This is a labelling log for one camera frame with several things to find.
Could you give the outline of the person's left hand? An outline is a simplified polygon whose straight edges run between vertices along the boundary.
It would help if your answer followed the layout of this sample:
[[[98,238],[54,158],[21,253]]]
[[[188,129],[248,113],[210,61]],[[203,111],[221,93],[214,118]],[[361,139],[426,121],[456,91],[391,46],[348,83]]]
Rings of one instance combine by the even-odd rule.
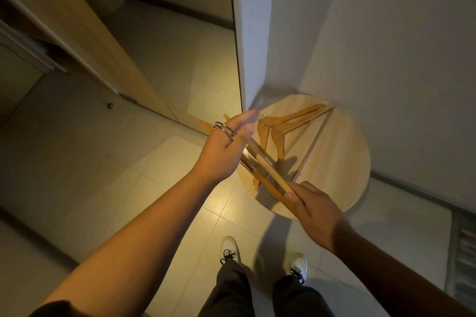
[[[233,137],[228,121],[210,133],[194,168],[190,172],[199,184],[216,186],[231,176],[240,163],[244,148],[229,148]]]

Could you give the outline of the person's right hand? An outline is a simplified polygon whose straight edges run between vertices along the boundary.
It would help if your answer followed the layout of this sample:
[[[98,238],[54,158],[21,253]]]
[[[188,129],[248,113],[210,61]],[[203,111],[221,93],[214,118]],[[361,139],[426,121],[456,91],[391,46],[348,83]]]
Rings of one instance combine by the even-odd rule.
[[[309,182],[301,184],[287,182],[291,192],[297,194],[306,204],[309,218],[297,218],[306,234],[320,247],[335,254],[334,231],[345,221],[341,209],[330,196]]]

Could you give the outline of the person's left forearm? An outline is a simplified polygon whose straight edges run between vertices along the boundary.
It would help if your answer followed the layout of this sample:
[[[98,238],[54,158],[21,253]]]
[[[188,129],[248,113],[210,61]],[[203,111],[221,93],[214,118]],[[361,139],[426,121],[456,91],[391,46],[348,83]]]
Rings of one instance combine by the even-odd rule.
[[[81,262],[42,305],[67,300],[89,317],[140,316],[216,186],[197,183],[189,172]]]

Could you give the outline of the person's right forearm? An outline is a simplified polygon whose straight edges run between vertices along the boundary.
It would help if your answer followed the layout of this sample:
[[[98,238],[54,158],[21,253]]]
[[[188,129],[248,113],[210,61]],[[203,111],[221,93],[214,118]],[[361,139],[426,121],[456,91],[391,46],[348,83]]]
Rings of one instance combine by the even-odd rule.
[[[469,308],[360,236],[345,221],[333,231],[332,253],[390,317],[476,317]]]

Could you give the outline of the round wooden side table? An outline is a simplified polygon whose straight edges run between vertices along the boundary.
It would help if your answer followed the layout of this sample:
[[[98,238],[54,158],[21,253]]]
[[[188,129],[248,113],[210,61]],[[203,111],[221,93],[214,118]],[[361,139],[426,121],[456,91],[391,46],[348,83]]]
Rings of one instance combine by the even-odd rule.
[[[314,104],[332,104],[317,97],[293,94],[282,99],[269,101],[259,106],[261,115],[281,117],[294,113]],[[282,172],[277,171],[277,149],[268,136],[267,147],[263,157],[270,167],[264,168],[253,161],[260,178],[255,177],[246,167],[238,168],[241,181],[249,193],[271,212],[282,217],[296,219],[285,204],[278,200],[277,194],[284,193],[276,176],[295,183],[309,182],[328,194],[336,205],[343,211],[349,210],[362,197],[370,176],[371,157],[366,138],[357,123],[341,108],[335,106],[322,135],[314,147],[295,181],[292,176],[302,158],[309,149],[316,133],[319,131],[326,114],[313,120],[307,126],[295,129],[285,135],[285,148],[299,136],[303,129],[305,133],[296,142],[284,158]],[[256,156],[256,146],[259,147],[258,122],[255,122],[253,156]]]

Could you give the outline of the person's right white shoe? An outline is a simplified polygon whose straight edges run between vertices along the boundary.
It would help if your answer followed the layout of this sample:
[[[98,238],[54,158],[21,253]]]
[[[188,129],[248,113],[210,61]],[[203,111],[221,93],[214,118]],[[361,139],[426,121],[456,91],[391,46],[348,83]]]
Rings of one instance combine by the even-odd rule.
[[[289,265],[289,275],[295,277],[301,285],[304,285],[308,272],[308,260],[304,254],[296,254]]]

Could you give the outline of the person's white shoe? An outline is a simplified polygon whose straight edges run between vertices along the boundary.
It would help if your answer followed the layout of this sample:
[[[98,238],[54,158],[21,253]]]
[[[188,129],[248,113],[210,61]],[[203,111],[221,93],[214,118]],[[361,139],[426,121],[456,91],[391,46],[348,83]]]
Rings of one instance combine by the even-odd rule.
[[[301,285],[304,285],[308,272],[308,260],[304,254],[296,254],[289,265],[289,275],[295,277]]]
[[[228,261],[241,263],[241,257],[238,245],[232,236],[225,236],[222,241],[222,256],[220,258],[221,265]]]

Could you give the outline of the person's left white shoe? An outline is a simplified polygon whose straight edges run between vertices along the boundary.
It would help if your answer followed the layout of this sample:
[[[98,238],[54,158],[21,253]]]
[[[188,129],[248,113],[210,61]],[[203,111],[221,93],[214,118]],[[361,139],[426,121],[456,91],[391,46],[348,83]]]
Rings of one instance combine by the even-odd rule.
[[[220,258],[221,265],[228,261],[241,263],[241,257],[238,245],[232,236],[225,236],[222,241],[222,256]]]

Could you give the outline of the white door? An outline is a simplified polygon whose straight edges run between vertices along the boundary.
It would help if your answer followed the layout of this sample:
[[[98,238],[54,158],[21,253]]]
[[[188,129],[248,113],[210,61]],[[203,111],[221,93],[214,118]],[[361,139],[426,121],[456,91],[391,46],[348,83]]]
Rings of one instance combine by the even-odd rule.
[[[272,0],[232,0],[241,110],[264,100]]]

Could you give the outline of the person's right trouser leg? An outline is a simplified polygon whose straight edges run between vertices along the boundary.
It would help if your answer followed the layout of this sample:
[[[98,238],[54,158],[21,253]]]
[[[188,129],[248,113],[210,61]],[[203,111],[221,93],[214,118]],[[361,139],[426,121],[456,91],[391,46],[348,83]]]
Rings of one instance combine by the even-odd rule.
[[[272,304],[275,317],[335,317],[324,297],[294,275],[273,284]]]

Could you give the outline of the person's trouser leg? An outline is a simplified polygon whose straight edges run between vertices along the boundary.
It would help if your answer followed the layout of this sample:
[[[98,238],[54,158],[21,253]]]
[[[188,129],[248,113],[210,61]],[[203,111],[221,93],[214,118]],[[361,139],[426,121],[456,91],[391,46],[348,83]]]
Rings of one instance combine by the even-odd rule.
[[[324,297],[294,275],[273,284],[272,304],[275,317],[335,317]]]
[[[255,317],[247,274],[235,260],[227,260],[217,273],[216,286],[198,317]]]

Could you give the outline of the person's left trouser leg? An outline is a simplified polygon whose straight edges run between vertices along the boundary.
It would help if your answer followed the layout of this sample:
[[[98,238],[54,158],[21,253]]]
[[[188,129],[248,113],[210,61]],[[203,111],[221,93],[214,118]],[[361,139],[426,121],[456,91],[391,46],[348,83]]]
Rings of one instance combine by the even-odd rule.
[[[235,260],[227,260],[217,273],[216,286],[198,317],[255,317],[247,274]]]

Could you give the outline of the grey floor grille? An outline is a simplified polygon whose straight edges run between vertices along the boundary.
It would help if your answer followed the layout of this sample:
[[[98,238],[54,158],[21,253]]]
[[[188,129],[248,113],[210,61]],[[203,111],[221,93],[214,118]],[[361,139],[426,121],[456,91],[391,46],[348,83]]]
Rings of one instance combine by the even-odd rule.
[[[453,212],[445,291],[476,313],[476,217]]]

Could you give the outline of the wooden wardrobe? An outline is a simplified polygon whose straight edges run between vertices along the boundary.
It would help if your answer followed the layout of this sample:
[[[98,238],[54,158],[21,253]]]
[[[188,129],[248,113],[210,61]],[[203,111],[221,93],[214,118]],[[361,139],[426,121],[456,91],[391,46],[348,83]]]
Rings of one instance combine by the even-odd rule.
[[[85,0],[8,0],[122,99],[208,135],[209,123],[167,104]]]

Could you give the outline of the black sleeve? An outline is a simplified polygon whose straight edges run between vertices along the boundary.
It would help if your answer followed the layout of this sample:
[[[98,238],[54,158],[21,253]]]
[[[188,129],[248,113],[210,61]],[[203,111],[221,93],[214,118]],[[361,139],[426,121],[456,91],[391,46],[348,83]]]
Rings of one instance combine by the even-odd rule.
[[[28,317],[89,317],[67,300],[48,302],[35,309]]]

